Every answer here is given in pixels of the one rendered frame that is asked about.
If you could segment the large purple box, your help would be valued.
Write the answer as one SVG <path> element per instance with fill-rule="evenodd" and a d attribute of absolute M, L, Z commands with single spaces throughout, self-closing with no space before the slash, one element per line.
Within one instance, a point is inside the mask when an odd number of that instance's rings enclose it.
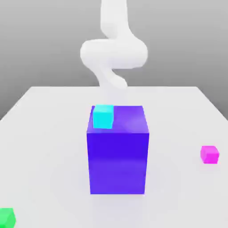
<path fill-rule="evenodd" d="M 144 194 L 149 129 L 142 106 L 115 106 L 112 129 L 87 127 L 91 194 Z"/>

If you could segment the small green cube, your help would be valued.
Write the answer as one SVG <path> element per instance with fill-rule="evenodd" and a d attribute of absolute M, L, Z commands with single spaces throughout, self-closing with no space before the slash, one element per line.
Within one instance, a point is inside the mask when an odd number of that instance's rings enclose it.
<path fill-rule="evenodd" d="M 0 228 L 14 228 L 15 223 L 13 208 L 0 208 Z"/>

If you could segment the small cyan cube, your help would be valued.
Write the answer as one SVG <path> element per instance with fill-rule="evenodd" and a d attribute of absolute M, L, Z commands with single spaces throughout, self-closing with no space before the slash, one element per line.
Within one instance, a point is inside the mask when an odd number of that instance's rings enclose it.
<path fill-rule="evenodd" d="M 114 122 L 113 105 L 96 105 L 93 110 L 93 127 L 96 129 L 111 129 Z"/>

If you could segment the small magenta cube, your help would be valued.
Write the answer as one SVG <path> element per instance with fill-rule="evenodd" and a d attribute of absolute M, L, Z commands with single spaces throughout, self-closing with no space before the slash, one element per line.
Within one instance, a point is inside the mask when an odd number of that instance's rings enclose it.
<path fill-rule="evenodd" d="M 219 151 L 213 145 L 204 145 L 201 147 L 200 156 L 204 164 L 217 164 Z"/>

